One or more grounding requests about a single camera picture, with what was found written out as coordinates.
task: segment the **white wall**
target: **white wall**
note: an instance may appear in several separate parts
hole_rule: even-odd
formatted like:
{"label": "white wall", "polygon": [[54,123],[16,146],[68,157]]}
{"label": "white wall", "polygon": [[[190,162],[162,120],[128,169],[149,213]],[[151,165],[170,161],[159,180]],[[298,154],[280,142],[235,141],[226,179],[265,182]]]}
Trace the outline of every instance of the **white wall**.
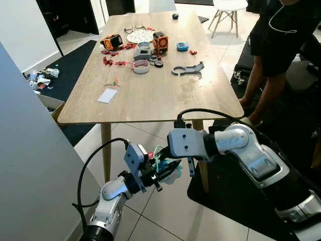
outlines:
{"label": "white wall", "polygon": [[[0,63],[0,240],[67,240],[83,162],[1,44]],[[86,171],[83,203],[98,192]]]}
{"label": "white wall", "polygon": [[1,1],[0,42],[21,72],[61,57],[36,0]]}
{"label": "white wall", "polygon": [[91,2],[92,9],[94,11],[97,27],[98,29],[101,29],[102,27],[105,26],[104,15],[105,15],[106,22],[109,17],[106,0],[90,0],[90,2]]}

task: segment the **orange electronic component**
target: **orange electronic component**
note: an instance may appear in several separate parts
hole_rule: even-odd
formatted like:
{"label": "orange electronic component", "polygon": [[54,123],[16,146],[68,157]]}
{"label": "orange electronic component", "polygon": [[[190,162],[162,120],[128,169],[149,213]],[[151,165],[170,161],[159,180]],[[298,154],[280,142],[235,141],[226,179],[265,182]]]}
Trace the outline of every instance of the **orange electronic component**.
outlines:
{"label": "orange electronic component", "polygon": [[104,38],[100,43],[107,50],[115,50],[119,45],[122,45],[122,39],[119,34],[112,34]]}
{"label": "orange electronic component", "polygon": [[169,38],[163,32],[157,32],[153,35],[152,44],[156,53],[165,53],[169,49]]}

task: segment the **tiled floor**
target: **tiled floor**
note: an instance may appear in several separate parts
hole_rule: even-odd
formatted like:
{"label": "tiled floor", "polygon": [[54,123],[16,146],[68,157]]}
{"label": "tiled floor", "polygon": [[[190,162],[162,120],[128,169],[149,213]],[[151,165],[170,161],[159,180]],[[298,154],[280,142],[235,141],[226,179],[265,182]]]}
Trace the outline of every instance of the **tiled floor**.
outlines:
{"label": "tiled floor", "polygon": [[[136,0],[136,12],[146,13],[148,1]],[[215,8],[211,6],[176,4],[178,11],[193,9],[199,16],[213,17]],[[233,68],[238,61],[246,38],[254,26],[258,15],[239,12],[239,38],[235,30],[230,30],[231,22],[226,19],[218,27],[214,38],[210,39],[211,31],[207,28],[210,20],[202,24],[220,65],[228,79],[231,79]],[[59,40],[64,53],[68,53],[96,36],[81,36],[70,33]],[[204,122],[205,129],[212,121]],[[172,129],[172,123],[130,123],[114,124],[112,138],[129,138],[132,142],[142,144],[151,151],[157,144],[165,144],[166,136]],[[96,125],[76,146],[75,150],[82,160],[101,144],[100,125]],[[123,155],[124,146],[121,143],[112,144],[111,176],[115,178],[122,170],[128,170]],[[102,154],[99,152],[89,170],[100,185],[104,184]],[[162,240],[162,241],[270,241],[272,239],[245,227],[219,213],[212,211],[187,197],[187,187],[190,177],[187,164],[183,162],[183,174],[173,185],[163,185],[163,191],[158,193],[153,187],[145,194],[139,193],[126,203],[123,218],[116,236],[116,241],[130,240]]]}

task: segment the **blue device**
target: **blue device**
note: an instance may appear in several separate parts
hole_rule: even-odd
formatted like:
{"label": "blue device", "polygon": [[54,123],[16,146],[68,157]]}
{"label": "blue device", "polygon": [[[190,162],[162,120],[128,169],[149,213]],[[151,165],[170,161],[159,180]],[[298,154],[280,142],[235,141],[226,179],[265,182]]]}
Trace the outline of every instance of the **blue device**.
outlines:
{"label": "blue device", "polygon": [[180,42],[176,44],[178,51],[187,51],[189,49],[189,45],[186,42]]}

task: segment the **green wire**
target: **green wire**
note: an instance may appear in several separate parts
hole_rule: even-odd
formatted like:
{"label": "green wire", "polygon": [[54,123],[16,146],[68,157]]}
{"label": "green wire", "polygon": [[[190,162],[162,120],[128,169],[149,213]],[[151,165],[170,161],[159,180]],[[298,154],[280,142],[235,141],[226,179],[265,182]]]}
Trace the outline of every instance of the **green wire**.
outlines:
{"label": "green wire", "polygon": [[155,158],[155,162],[156,162],[156,172],[158,172],[158,156],[155,156],[155,153],[157,151],[157,149],[161,147],[161,148],[165,148],[164,146],[162,145],[157,145],[154,149],[154,158]]}

